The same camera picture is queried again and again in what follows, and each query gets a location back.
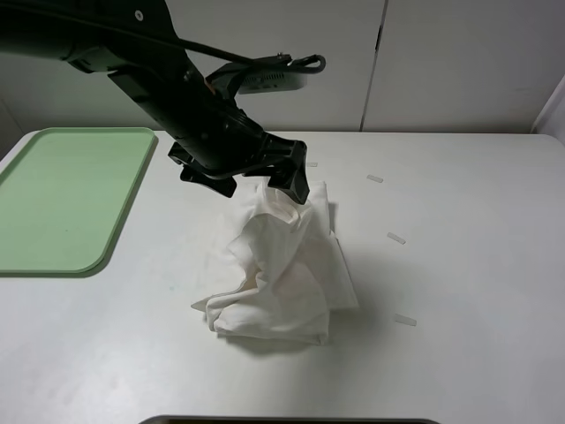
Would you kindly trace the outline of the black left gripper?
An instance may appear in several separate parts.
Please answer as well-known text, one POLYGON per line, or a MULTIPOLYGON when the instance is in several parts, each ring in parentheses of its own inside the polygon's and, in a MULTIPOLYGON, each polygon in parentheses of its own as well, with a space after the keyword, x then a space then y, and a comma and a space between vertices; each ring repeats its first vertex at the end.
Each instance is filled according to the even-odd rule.
POLYGON ((310 189, 307 146, 268 134, 243 111, 226 103, 181 103, 167 108, 169 158, 180 179, 231 198, 236 175, 269 176, 268 186, 304 205, 310 189))

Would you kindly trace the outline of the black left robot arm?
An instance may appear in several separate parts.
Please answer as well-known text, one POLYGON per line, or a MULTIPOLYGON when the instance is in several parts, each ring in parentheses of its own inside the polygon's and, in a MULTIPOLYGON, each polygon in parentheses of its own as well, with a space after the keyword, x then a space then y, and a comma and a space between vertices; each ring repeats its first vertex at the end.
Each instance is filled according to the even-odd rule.
POLYGON ((4 1, 1 49, 104 72, 174 140, 180 178, 230 197, 236 176, 264 177, 305 203, 307 147, 266 132, 236 104, 248 73, 311 72, 313 60, 249 59, 222 53, 225 66, 204 76, 188 57, 163 1, 4 1))

